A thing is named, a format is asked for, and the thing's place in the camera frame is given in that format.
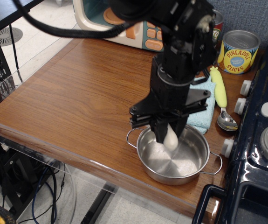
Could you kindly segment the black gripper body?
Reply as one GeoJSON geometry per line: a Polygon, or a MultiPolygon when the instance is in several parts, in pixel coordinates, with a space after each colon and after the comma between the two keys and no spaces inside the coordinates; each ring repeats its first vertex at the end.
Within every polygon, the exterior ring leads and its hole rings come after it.
{"type": "Polygon", "coordinates": [[[175,122],[207,107],[206,99],[211,93],[200,89],[199,85],[208,80],[208,71],[205,70],[204,77],[195,80],[192,75],[192,80],[184,83],[169,76],[162,61],[162,56],[153,57],[149,94],[130,108],[133,128],[149,125],[155,120],[175,122]]]}

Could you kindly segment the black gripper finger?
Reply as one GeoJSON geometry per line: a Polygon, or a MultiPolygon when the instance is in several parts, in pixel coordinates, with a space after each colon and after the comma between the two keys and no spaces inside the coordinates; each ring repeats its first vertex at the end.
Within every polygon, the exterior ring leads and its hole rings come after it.
{"type": "Polygon", "coordinates": [[[188,114],[183,114],[183,115],[171,114],[170,126],[178,138],[181,136],[187,124],[188,117],[189,117],[188,114]]]}
{"type": "Polygon", "coordinates": [[[169,121],[167,119],[153,119],[150,121],[151,130],[154,132],[156,141],[163,143],[167,135],[169,121]]]}

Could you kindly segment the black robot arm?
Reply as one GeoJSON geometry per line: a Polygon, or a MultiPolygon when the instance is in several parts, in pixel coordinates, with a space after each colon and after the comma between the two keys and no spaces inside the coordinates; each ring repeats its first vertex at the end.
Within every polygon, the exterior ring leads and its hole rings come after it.
{"type": "Polygon", "coordinates": [[[168,128],[180,136],[211,95],[191,85],[216,59],[213,6],[205,0],[111,0],[109,6],[125,22],[147,21],[162,31],[164,50],[152,59],[148,96],[130,109],[132,127],[150,125],[158,143],[168,128]]]}

